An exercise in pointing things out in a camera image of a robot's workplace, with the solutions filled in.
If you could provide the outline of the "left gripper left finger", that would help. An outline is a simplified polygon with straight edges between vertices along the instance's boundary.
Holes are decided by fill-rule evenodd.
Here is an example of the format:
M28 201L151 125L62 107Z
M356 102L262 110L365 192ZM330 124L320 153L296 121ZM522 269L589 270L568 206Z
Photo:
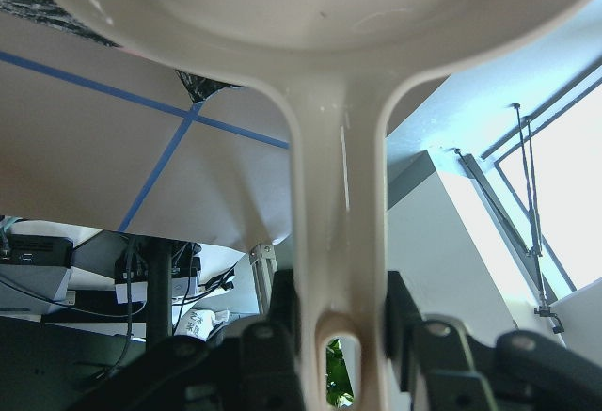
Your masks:
M301 410L293 271L273 277L258 321L219 344L173 336L71 405L73 410Z

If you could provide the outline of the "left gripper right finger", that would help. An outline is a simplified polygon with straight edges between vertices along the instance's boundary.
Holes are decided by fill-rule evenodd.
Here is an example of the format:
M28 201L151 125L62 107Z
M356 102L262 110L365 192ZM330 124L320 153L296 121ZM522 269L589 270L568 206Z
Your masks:
M453 317L419 311L388 272L386 354L414 410L598 410L601 368L529 330L486 345Z

